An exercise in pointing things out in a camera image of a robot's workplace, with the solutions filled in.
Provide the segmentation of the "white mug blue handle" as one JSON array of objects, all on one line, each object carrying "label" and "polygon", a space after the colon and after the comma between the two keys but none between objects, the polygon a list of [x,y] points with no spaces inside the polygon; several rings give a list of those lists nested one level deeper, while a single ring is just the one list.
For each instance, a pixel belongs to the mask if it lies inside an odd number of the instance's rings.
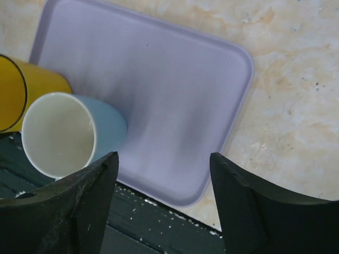
[{"label": "white mug blue handle", "polygon": [[127,122],[110,104],[82,95],[49,93],[27,110],[24,152],[40,173],[59,180],[120,149]]}]

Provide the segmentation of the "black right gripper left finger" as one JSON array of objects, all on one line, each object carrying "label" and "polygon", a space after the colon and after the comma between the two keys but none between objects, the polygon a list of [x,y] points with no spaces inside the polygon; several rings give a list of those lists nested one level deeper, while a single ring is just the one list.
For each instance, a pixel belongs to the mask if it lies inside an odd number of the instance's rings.
[{"label": "black right gripper left finger", "polygon": [[100,253],[119,171],[110,152],[89,166],[1,200],[1,253]]}]

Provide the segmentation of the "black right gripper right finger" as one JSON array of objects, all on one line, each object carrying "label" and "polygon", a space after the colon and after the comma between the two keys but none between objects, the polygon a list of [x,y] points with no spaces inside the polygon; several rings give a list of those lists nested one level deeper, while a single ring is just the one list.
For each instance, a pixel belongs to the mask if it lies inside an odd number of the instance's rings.
[{"label": "black right gripper right finger", "polygon": [[226,253],[338,253],[338,201],[296,193],[210,155]]}]

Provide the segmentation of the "yellow ceramic mug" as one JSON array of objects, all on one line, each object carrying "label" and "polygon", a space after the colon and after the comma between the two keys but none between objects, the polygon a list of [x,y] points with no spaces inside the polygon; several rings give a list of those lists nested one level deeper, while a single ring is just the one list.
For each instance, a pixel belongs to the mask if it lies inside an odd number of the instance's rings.
[{"label": "yellow ceramic mug", "polygon": [[1,133],[21,131],[30,105],[53,92],[72,92],[61,74],[1,55]]}]

